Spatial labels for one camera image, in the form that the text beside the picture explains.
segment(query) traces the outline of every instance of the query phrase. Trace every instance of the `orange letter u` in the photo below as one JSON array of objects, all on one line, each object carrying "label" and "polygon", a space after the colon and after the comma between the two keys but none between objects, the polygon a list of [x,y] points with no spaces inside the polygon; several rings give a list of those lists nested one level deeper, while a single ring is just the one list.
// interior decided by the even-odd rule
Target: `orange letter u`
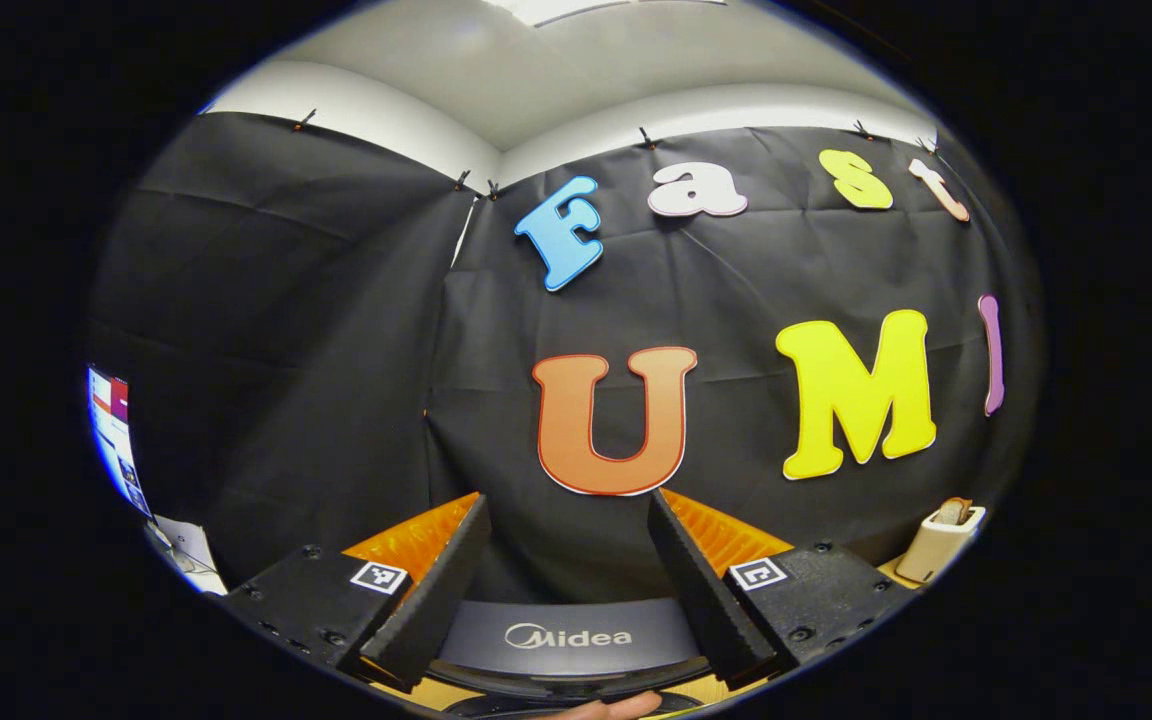
[{"label": "orange letter u", "polygon": [[696,366],[687,347],[652,347],[630,356],[643,378],[646,427],[643,447],[615,460],[594,450],[594,385],[608,370],[598,355],[562,355],[536,363],[540,384],[540,467],[555,483],[582,495],[638,495],[662,486],[682,464],[687,407],[682,377]]}]

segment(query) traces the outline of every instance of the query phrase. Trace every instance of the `midea logo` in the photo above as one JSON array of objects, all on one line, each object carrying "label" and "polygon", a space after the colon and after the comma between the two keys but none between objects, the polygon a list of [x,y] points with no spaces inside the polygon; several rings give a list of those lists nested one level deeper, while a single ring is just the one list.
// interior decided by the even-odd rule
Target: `midea logo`
[{"label": "midea logo", "polygon": [[628,632],[596,632],[589,630],[567,634],[567,630],[558,630],[558,635],[536,623],[517,623],[509,626],[503,632],[503,642],[511,644],[518,650],[535,650],[538,647],[589,647],[591,644],[630,644],[634,637]]}]

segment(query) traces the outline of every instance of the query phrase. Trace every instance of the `ceiling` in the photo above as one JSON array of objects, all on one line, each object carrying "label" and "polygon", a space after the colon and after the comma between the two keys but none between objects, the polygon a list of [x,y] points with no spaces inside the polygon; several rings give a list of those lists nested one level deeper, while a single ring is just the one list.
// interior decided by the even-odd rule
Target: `ceiling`
[{"label": "ceiling", "polygon": [[732,83],[835,88],[927,115],[767,5],[637,1],[530,26],[483,0],[385,0],[273,60],[334,65],[419,99],[507,151],[642,97]]}]

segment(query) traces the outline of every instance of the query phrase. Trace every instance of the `black fabric backdrop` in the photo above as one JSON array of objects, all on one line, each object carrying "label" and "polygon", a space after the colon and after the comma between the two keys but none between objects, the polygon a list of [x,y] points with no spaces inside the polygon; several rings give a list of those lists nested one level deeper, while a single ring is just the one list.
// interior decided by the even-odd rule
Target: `black fabric backdrop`
[{"label": "black fabric backdrop", "polygon": [[[696,350],[685,458],[668,487],[790,543],[829,538],[878,564],[943,498],[992,506],[1014,473],[1041,370],[1037,283],[1018,238],[916,146],[774,128],[605,152],[480,200],[449,272],[469,192],[364,141],[289,124],[194,120],[129,196],[93,291],[92,362],[131,385],[151,509],[204,525],[232,583],[303,543],[346,547],[480,491],[494,538],[476,600],[670,594],[645,497],[576,495],[540,469],[531,369],[564,354],[607,357],[594,445],[623,457],[643,442],[628,356]],[[893,209],[847,204],[817,161],[827,147],[869,160]],[[946,176],[971,223],[908,172],[914,158]],[[732,170],[749,210],[652,214],[653,173],[695,160]],[[588,199],[604,257],[548,293],[513,227],[577,174],[599,183]],[[1007,381],[992,418],[977,313],[987,291]],[[846,450],[836,473],[788,482],[799,402],[776,333],[829,320],[870,365],[900,309],[929,320],[934,445],[864,467]]]},{"label": "black fabric backdrop", "polygon": [[[869,160],[892,190],[892,210],[859,211],[833,188],[820,150]],[[960,223],[909,162],[923,159],[972,210]],[[730,170],[749,209],[736,217],[661,218],[646,197],[667,165],[708,161]],[[602,222],[604,255],[558,293],[515,223],[568,179]],[[756,128],[626,147],[525,179],[482,202],[444,283],[430,429],[435,501],[486,493],[493,544],[471,597],[531,602],[611,602],[670,593],[645,529],[646,497],[582,497],[550,479],[536,457],[545,357],[596,354],[611,370],[594,389],[594,447],[609,457],[643,444],[643,382],[626,363],[646,347],[699,355],[685,376],[687,439],[668,488],[790,543],[831,538],[869,561],[905,550],[918,521],[952,495],[992,506],[1010,482],[1041,380],[1041,316],[1032,265],[1018,237],[1002,237],[955,174],[904,143],[819,128]],[[988,353],[977,300],[1000,300],[1007,393],[983,414]],[[778,354],[781,328],[835,323],[872,366],[882,319],[927,317],[929,380],[937,439],[867,465],[846,450],[823,478],[788,482],[797,445],[794,365]],[[846,448],[838,432],[836,446]]]},{"label": "black fabric backdrop", "polygon": [[129,194],[91,361],[128,381],[150,509],[202,524],[228,582],[429,507],[435,288],[473,200],[452,184],[340,132],[212,113]]}]

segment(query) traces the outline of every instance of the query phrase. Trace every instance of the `white wall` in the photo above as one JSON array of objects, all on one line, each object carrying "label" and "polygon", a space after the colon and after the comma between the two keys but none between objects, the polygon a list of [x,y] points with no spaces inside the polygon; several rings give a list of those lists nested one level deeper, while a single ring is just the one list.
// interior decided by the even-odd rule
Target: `white wall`
[{"label": "white wall", "polygon": [[407,156],[449,179],[470,170],[465,184],[488,190],[500,151],[440,111],[357,73],[333,65],[275,60],[237,78],[209,113],[241,111],[301,120]]},{"label": "white wall", "polygon": [[801,85],[723,85],[644,97],[550,129],[513,147],[500,160],[503,185],[563,162],[643,142],[688,132],[741,127],[824,127],[852,129],[894,141],[937,143],[937,124],[861,94]]},{"label": "white wall", "polygon": [[238,78],[209,113],[243,111],[301,120],[393,150],[448,179],[469,169],[467,185],[488,191],[581,158],[643,142],[741,127],[827,127],[934,146],[937,124],[861,94],[797,85],[692,88],[600,109],[500,152],[439,109],[395,88],[333,65],[278,60]]}]

